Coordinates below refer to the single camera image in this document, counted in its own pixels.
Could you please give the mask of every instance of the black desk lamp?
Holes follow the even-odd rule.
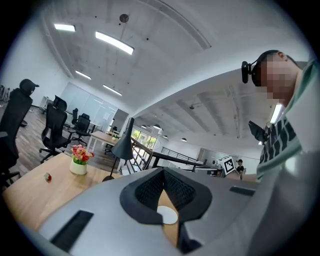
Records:
[[[129,119],[125,132],[123,134],[123,137],[120,138],[119,141],[111,149],[111,152],[115,155],[115,160],[112,166],[110,176],[105,177],[103,179],[103,182],[114,179],[114,177],[112,177],[112,173],[114,172],[114,168],[118,158],[124,159],[124,160],[131,160],[132,158],[134,158],[134,154],[132,152],[132,143],[131,143],[131,133],[132,133],[132,128],[134,126],[134,121],[135,119],[132,117]]]

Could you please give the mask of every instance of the person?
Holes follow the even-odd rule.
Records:
[[[244,172],[244,170],[245,170],[245,168],[244,168],[244,166],[242,165],[242,159],[239,159],[238,161],[237,161],[237,163],[238,163],[238,167],[236,168],[236,170],[237,170],[237,172],[239,172],[239,173],[243,173]]]
[[[252,69],[255,86],[266,89],[267,95],[285,107],[261,152],[257,178],[265,172],[281,170],[286,160],[301,152],[320,149],[320,64],[311,60],[304,70],[289,55],[268,50],[260,55]]]

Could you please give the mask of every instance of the ceiling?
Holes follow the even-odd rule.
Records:
[[[127,23],[120,22],[121,14],[129,15]],[[69,76],[117,97],[104,89],[103,84],[114,88],[132,109],[172,89],[170,83],[159,85],[158,81],[174,73],[186,60],[214,49],[222,40],[237,38],[247,31],[263,31],[266,27],[294,34],[280,12],[255,0],[53,1],[41,11],[41,23],[49,46]],[[56,30],[54,23],[74,25],[76,31]],[[132,46],[133,54],[96,39],[96,31]],[[92,80],[77,75],[75,70]],[[234,72],[239,81],[240,71]],[[240,81],[212,80],[205,90],[141,114],[135,124],[159,124],[168,135],[201,132],[251,137],[248,121],[264,126],[271,118],[275,102],[251,82]]]

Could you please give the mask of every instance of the white pot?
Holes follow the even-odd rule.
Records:
[[[87,164],[77,164],[73,160],[70,163],[70,172],[77,175],[85,175],[87,173]]]

